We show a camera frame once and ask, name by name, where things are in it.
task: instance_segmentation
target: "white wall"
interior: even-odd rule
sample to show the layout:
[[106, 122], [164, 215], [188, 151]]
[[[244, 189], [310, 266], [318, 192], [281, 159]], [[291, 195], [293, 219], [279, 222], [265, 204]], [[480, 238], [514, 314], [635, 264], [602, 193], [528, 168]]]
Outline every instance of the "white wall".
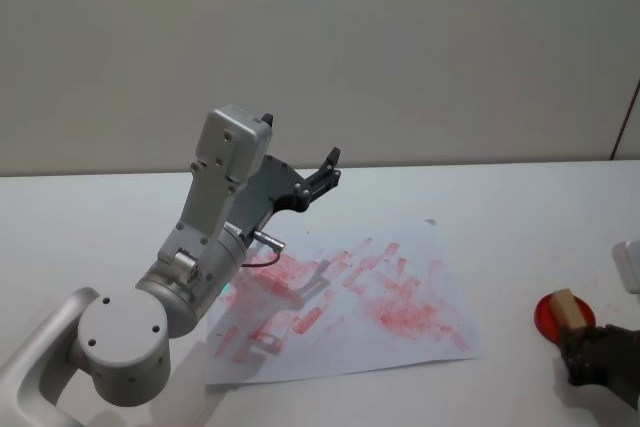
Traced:
[[205, 112], [276, 155], [608, 157], [638, 0], [0, 0], [0, 173], [186, 168]]

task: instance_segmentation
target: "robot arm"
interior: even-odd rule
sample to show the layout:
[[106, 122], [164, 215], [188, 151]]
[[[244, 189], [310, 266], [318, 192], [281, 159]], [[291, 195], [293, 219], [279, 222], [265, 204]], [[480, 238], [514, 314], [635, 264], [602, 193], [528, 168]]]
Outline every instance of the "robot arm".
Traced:
[[169, 339], [191, 332], [255, 240], [279, 255], [262, 229], [280, 210], [305, 211], [338, 185], [340, 151], [304, 179], [266, 155], [273, 118], [235, 106], [210, 113], [191, 164], [182, 215], [135, 289], [73, 294], [0, 367], [0, 425], [81, 427], [55, 408], [81, 369], [118, 406], [148, 402], [171, 371]]

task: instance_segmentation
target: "white paper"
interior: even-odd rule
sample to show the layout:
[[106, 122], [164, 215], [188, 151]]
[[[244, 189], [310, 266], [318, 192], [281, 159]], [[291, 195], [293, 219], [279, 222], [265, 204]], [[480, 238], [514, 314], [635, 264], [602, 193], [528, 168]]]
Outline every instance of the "white paper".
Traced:
[[[437, 228], [288, 237], [209, 311], [209, 384], [327, 377], [477, 357]], [[272, 258], [266, 249], [252, 262]]]

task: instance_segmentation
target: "cable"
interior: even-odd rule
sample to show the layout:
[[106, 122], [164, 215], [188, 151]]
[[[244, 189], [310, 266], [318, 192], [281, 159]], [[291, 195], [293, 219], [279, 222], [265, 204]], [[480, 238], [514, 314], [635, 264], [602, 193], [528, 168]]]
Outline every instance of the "cable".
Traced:
[[631, 117], [631, 111], [636, 103], [636, 99], [638, 98], [638, 92], [640, 92], [640, 79], [638, 79], [638, 84], [636, 85], [636, 90], [633, 93], [633, 97], [631, 97], [631, 103], [629, 104], [629, 108], [627, 109], [627, 115], [624, 116], [624, 120], [622, 121], [622, 127], [620, 128], [620, 132], [618, 133], [618, 138], [616, 139], [616, 144], [613, 146], [613, 152], [611, 152], [611, 157], [609, 160], [616, 160], [616, 154], [618, 153], [618, 147], [620, 147], [620, 142], [622, 141], [622, 136], [624, 134], [625, 129], [627, 128], [627, 123], [629, 122], [629, 117]]
[[278, 252], [276, 254], [276, 258], [273, 260], [270, 260], [269, 262], [263, 262], [262, 264], [242, 264], [242, 267], [253, 267], [253, 268], [269, 267], [270, 265], [277, 264], [279, 260], [280, 260], [280, 253]]

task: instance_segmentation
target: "white table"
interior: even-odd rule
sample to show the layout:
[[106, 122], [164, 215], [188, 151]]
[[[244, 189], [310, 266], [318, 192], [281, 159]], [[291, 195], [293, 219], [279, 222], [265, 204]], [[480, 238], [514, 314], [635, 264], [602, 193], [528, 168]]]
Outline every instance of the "white table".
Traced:
[[[178, 217], [187, 174], [0, 179], [0, 361], [76, 288], [134, 285]], [[636, 425], [598, 387], [565, 382], [535, 330], [537, 300], [570, 287], [600, 323], [640, 328], [611, 248], [640, 235], [640, 162], [347, 169], [282, 235], [436, 219], [486, 358], [231, 392], [204, 386], [205, 323], [172, 342], [173, 375], [150, 404], [120, 409], [78, 373], [60, 406], [90, 427]]]

